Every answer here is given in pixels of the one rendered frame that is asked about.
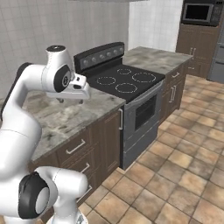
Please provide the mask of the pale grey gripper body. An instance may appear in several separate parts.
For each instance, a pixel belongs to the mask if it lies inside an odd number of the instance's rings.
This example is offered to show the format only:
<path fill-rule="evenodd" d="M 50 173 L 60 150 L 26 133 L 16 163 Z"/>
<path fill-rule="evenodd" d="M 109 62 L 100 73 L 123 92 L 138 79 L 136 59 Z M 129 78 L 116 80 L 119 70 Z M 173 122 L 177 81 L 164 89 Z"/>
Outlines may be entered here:
<path fill-rule="evenodd" d="M 84 88 L 75 89 L 73 85 L 69 85 L 64 91 L 60 93 L 49 93 L 46 95 L 50 98 L 56 99 L 73 99 L 73 100 L 87 100 L 90 98 L 90 86 L 86 84 Z"/>

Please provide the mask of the grey fridge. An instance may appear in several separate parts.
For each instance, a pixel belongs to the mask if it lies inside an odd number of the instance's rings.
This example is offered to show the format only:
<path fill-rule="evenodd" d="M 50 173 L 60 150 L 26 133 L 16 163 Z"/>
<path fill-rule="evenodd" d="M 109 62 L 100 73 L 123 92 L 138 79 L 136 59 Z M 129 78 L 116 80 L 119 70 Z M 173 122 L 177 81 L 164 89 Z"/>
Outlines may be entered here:
<path fill-rule="evenodd" d="M 216 46 L 207 79 L 224 84 L 224 44 L 222 43 Z"/>

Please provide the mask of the brown wooden drawer front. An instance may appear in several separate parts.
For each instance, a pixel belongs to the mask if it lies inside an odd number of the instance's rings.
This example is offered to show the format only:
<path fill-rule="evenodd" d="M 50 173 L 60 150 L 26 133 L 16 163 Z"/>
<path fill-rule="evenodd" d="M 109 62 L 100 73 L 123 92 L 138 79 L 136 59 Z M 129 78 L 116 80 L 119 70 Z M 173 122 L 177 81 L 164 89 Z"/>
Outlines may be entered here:
<path fill-rule="evenodd" d="M 78 150 L 76 150 L 74 153 L 72 153 L 71 155 L 66 154 L 66 150 L 70 151 L 73 148 L 75 148 L 77 145 L 81 143 L 81 139 L 84 139 L 86 143 L 82 147 L 80 147 Z M 88 136 L 87 130 L 82 131 L 78 136 L 73 136 L 67 143 L 65 143 L 60 149 L 57 150 L 59 163 L 62 165 L 71 156 L 76 155 L 88 145 L 89 145 L 89 136 Z"/>
<path fill-rule="evenodd" d="M 93 172 L 91 175 L 87 176 L 88 185 L 91 185 L 93 187 L 92 191 L 89 192 L 85 198 L 83 198 L 77 205 L 81 205 L 96 189 L 96 173 Z"/>
<path fill-rule="evenodd" d="M 84 174 L 88 175 L 94 168 L 92 150 L 87 150 L 82 155 L 76 156 L 74 160 L 66 166 L 66 168 L 80 172 L 85 168 L 86 162 L 90 164 L 90 167 L 87 171 L 84 172 Z"/>

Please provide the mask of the grey oven bottom drawer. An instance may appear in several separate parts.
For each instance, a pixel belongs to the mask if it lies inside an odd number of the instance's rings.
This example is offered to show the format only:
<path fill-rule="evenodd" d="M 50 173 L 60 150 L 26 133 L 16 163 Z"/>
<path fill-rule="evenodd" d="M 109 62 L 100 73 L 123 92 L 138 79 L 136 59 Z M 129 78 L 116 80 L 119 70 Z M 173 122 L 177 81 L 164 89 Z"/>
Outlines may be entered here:
<path fill-rule="evenodd" d="M 129 141 L 123 145 L 123 152 L 121 153 L 120 167 L 126 170 L 140 154 L 155 140 L 158 134 L 158 125 L 155 124 L 143 135 L 133 136 Z"/>

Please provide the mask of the grey oven door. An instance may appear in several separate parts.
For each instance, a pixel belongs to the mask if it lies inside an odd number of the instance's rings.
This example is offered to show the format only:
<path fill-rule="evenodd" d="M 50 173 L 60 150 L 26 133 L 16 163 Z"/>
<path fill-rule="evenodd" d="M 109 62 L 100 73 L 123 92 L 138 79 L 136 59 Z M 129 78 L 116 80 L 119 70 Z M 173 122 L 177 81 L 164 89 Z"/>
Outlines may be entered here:
<path fill-rule="evenodd" d="M 132 108 L 124 109 L 123 140 L 125 142 L 132 137 L 140 137 L 158 121 L 162 88 L 148 100 Z"/>

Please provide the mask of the brown wooden cupboard door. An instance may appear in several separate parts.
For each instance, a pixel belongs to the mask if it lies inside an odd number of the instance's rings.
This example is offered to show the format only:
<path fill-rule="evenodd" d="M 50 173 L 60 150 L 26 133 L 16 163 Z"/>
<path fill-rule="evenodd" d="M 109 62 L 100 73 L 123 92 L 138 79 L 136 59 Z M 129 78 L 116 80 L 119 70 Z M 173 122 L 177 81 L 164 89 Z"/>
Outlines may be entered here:
<path fill-rule="evenodd" d="M 105 175 L 109 176 L 120 161 L 120 115 L 115 112 L 103 122 L 103 141 L 105 153 Z"/>

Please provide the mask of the tall brown wooden cupboard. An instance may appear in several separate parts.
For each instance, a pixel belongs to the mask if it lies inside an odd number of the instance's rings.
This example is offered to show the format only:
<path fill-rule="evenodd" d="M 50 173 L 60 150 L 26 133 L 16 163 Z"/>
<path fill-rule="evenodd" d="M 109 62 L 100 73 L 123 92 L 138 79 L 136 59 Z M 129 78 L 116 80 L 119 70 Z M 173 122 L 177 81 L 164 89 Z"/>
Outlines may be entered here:
<path fill-rule="evenodd" d="M 192 55 L 187 73 L 206 78 L 212 63 L 219 34 L 218 27 L 181 24 L 179 26 L 177 53 Z"/>

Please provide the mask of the brown wooden base cupboards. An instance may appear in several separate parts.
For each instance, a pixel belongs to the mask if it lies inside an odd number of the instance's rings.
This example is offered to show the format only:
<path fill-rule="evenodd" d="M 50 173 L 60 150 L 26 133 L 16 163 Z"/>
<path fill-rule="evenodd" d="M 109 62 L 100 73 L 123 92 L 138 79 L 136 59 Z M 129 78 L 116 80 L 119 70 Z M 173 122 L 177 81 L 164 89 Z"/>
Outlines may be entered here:
<path fill-rule="evenodd" d="M 162 123 L 176 109 L 180 108 L 187 65 L 187 62 L 182 63 L 165 76 L 159 123 Z"/>

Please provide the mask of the black microwave oven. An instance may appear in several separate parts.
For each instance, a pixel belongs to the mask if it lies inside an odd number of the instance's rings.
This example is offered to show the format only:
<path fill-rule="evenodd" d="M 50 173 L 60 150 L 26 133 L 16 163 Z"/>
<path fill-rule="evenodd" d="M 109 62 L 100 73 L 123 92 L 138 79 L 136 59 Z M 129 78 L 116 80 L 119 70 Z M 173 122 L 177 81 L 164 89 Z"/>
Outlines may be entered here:
<path fill-rule="evenodd" d="M 224 0 L 184 0 L 181 23 L 216 27 L 223 8 Z"/>

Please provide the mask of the black and grey stove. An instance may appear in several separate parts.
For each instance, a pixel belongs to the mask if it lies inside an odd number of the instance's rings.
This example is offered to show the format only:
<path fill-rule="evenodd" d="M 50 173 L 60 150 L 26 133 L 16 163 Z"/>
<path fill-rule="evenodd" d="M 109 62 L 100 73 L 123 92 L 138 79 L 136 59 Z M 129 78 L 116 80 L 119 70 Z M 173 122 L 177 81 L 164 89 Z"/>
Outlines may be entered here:
<path fill-rule="evenodd" d="M 107 56 L 107 52 L 111 52 L 111 57 Z M 104 55 L 104 59 L 100 59 L 99 56 L 101 54 Z M 123 55 L 123 42 L 113 42 L 89 49 L 73 57 L 75 72 L 86 76 L 90 87 L 124 99 L 125 104 L 133 101 L 160 81 L 163 81 L 164 85 L 165 77 L 161 73 L 154 73 L 149 70 L 124 65 Z M 84 65 L 83 60 L 87 60 L 88 64 Z M 158 120 L 155 123 L 157 126 L 159 124 L 159 113 L 160 110 L 158 111 Z M 121 162 L 121 153 L 123 152 L 123 145 L 125 143 L 123 140 L 123 129 L 120 130 L 120 133 Z"/>

